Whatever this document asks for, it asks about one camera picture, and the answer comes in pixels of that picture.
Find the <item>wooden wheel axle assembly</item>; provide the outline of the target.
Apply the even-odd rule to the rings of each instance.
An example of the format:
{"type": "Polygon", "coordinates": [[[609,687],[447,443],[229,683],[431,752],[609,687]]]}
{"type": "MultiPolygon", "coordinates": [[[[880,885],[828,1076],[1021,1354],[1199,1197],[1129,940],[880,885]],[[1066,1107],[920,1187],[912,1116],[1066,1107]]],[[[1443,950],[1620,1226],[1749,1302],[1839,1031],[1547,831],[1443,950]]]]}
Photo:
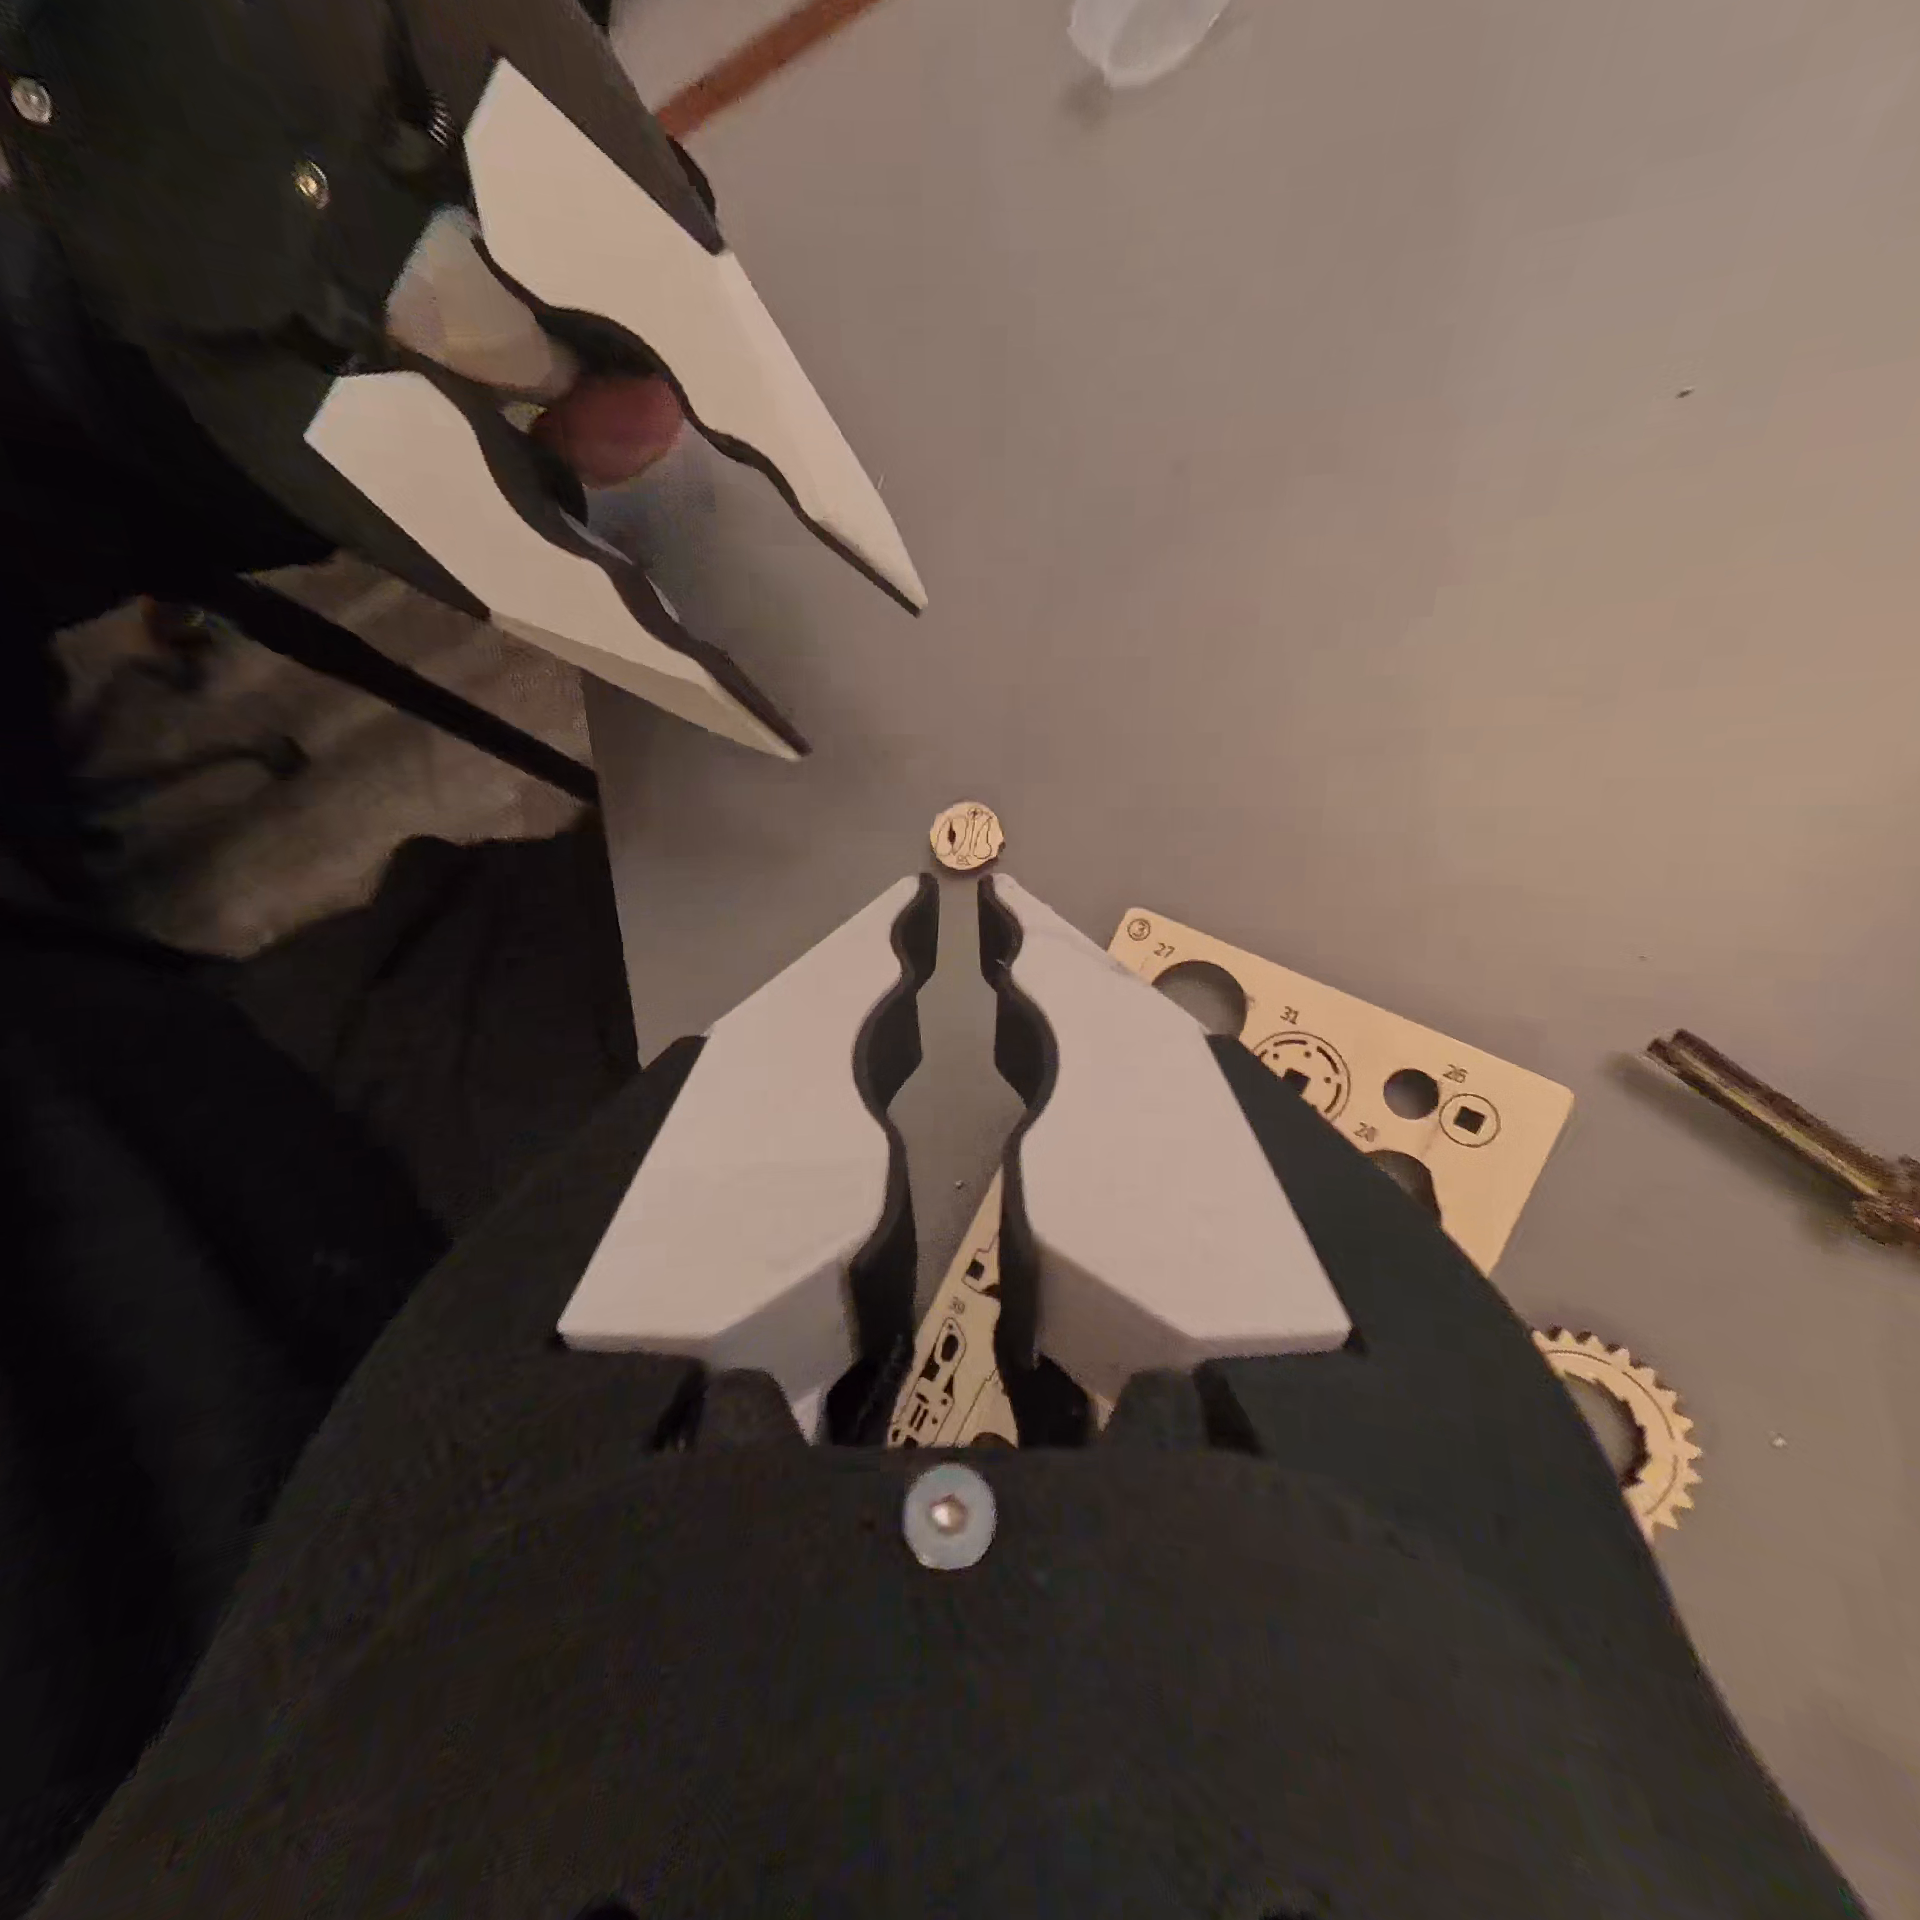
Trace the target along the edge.
{"type": "Polygon", "coordinates": [[[1862,1147],[1687,1028],[1651,1039],[1644,1058],[1836,1189],[1860,1236],[1916,1252],[1916,1159],[1889,1159],[1862,1147]]]}

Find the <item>person's left forearm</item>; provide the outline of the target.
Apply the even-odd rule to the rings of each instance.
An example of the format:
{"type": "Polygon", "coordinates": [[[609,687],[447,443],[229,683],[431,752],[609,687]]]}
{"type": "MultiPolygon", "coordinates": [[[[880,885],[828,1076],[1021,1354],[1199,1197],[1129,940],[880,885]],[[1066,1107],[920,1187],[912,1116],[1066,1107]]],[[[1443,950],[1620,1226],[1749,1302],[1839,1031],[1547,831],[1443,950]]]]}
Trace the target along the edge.
{"type": "Polygon", "coordinates": [[[3,253],[3,612],[54,633],[135,594],[333,554],[87,321],[47,257],[3,253]]]}

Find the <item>black metal table leg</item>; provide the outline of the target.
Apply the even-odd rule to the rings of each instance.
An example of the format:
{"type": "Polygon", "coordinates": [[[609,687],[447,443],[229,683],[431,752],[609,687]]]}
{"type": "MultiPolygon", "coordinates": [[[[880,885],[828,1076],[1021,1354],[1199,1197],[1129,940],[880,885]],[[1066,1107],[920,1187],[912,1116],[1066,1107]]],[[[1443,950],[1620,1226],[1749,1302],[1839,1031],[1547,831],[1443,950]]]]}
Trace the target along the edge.
{"type": "Polygon", "coordinates": [[[396,709],[576,804],[597,809],[602,803],[587,765],[389,658],[363,636],[276,589],[223,579],[187,592],[179,606],[215,619],[276,658],[396,709]]]}

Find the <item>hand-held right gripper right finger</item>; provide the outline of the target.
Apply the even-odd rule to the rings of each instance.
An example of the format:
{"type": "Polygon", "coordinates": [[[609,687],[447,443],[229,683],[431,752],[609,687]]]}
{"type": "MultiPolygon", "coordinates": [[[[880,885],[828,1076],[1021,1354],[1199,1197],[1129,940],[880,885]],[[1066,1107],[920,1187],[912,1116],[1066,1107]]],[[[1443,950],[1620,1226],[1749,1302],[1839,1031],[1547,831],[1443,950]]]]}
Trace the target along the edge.
{"type": "Polygon", "coordinates": [[[1089,1442],[1142,1376],[1254,1428],[1353,1335],[1219,1049],[1019,883],[978,888],[1002,1150],[997,1378],[1019,1449],[1089,1442]]]}

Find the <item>person's left hand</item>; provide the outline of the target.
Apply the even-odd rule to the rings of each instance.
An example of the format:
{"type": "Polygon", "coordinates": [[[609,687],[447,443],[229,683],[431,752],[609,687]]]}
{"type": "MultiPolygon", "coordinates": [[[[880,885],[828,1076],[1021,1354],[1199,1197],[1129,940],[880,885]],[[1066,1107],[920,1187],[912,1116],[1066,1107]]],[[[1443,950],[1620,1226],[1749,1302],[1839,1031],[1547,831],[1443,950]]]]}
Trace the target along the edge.
{"type": "Polygon", "coordinates": [[[586,490],[612,490],[665,460],[686,428],[680,399],[662,379],[590,375],[546,406],[528,437],[586,490]]]}

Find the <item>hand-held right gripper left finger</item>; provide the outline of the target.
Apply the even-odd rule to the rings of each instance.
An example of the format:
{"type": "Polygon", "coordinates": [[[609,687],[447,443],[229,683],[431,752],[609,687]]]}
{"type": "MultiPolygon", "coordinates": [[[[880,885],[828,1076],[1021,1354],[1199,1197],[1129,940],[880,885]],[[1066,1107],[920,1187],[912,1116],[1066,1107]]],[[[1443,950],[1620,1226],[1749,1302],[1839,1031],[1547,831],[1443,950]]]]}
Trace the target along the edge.
{"type": "Polygon", "coordinates": [[[888,1375],[918,1261],[889,1111],[938,948],[940,888],[903,877],[708,1027],[560,1342],[762,1375],[807,1441],[845,1378],[888,1375]]]}

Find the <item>wooden parts sheet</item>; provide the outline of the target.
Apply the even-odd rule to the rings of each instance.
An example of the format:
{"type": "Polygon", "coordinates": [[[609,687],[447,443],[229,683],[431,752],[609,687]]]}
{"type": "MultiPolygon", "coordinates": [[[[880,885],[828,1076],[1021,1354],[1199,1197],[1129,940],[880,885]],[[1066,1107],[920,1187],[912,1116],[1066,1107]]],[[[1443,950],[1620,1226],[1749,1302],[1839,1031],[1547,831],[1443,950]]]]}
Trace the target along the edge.
{"type": "MultiPolygon", "coordinates": [[[[1236,1039],[1496,1273],[1572,1116],[1567,1089],[1152,909],[1125,910],[1107,950],[1154,989],[1191,968],[1223,976],[1236,1039]]],[[[999,1213],[993,1175],[921,1316],[889,1449],[1017,1441],[993,1359],[999,1213]]]]}

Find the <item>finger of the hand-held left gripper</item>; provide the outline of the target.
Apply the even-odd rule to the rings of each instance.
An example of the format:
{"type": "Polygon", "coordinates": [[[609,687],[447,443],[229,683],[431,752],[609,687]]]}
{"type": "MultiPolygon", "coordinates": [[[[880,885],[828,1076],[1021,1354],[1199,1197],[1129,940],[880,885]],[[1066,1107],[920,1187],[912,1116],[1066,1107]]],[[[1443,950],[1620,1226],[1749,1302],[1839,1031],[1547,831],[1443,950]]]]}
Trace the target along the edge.
{"type": "Polygon", "coordinates": [[[540,86],[498,60],[463,131],[483,247],[536,308],[609,326],[686,418],[910,612],[927,594],[899,528],[740,260],[709,253],[540,86]]]}
{"type": "Polygon", "coordinates": [[[498,631],[740,748],[807,757],[643,568],[567,513],[526,437],[455,381],[422,366],[346,375],[304,440],[498,631]]]}

